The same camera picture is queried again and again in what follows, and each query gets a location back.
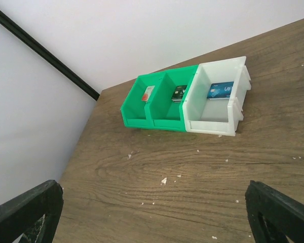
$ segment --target wooden table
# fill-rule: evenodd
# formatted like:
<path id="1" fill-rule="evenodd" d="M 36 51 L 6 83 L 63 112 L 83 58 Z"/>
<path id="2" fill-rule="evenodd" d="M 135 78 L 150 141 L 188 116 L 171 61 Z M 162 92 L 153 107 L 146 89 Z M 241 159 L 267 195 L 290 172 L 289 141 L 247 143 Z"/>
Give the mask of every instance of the wooden table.
<path id="1" fill-rule="evenodd" d="M 239 56 L 252 89 L 235 137 L 125 128 L 134 81 L 102 92 L 60 182 L 54 242 L 254 242 L 250 180 L 304 204 L 304 19 L 171 68 Z"/>

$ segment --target card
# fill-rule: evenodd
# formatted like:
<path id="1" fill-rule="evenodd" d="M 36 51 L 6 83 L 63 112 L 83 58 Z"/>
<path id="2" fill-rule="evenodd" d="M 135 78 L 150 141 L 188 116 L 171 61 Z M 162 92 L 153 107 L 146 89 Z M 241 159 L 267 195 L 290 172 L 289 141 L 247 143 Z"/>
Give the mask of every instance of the card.
<path id="1" fill-rule="evenodd" d="M 229 99 L 234 82 L 214 83 L 209 88 L 207 99 Z"/>
<path id="2" fill-rule="evenodd" d="M 142 101 L 145 101 L 145 102 L 148 101 L 148 99 L 150 98 L 151 93 L 152 93 L 154 87 L 155 87 L 154 85 L 153 86 L 147 86 L 147 88 L 146 88 L 146 90 L 144 92 L 144 95 L 142 96 Z"/>
<path id="3" fill-rule="evenodd" d="M 171 100 L 173 102 L 181 102 L 184 92 L 186 91 L 187 85 L 177 86 L 175 91 L 173 92 Z"/>

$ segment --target white speck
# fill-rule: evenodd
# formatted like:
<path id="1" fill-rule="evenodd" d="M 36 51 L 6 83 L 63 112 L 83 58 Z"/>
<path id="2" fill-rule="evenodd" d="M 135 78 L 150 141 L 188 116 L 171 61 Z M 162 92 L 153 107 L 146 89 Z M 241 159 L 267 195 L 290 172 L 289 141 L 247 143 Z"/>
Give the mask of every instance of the white speck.
<path id="1" fill-rule="evenodd" d="M 162 185 L 162 183 L 166 185 L 166 183 L 167 183 L 167 177 L 164 178 L 164 179 L 161 181 L 161 185 Z"/>

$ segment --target black trim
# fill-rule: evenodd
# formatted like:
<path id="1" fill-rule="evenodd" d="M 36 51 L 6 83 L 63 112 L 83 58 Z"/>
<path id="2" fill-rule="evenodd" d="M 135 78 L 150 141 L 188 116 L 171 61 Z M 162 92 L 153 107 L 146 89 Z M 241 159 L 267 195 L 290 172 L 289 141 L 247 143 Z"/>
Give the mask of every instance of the black trim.
<path id="1" fill-rule="evenodd" d="M 25 232 L 36 232 L 32 235 L 36 243 L 52 242 L 62 213 L 62 195 L 61 186 L 49 180 L 0 205 L 0 243 L 13 242 Z"/>
<path id="2" fill-rule="evenodd" d="M 86 82 L 84 82 L 79 76 L 77 76 L 71 69 L 65 66 L 59 59 L 57 59 L 52 53 L 45 49 L 34 38 L 27 34 L 22 28 L 20 28 L 14 21 L 12 21 L 7 15 L 0 11 L 0 24 L 9 30 L 12 34 L 18 37 L 22 42 L 28 45 L 37 54 L 43 57 L 53 67 L 59 70 L 73 83 L 75 83 L 80 89 L 90 95 L 93 99 L 98 100 L 99 94 Z"/>

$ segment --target white wall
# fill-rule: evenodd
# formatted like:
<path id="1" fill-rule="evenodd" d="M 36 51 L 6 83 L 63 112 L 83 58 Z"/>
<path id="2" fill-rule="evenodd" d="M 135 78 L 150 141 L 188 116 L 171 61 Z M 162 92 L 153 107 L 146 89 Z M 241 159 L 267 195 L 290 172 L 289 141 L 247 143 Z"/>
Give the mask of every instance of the white wall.
<path id="1" fill-rule="evenodd" d="M 59 180 L 95 103 L 0 25 L 0 204 Z"/>
<path id="2" fill-rule="evenodd" d="M 0 0 L 97 91 L 304 18 L 304 0 Z"/>

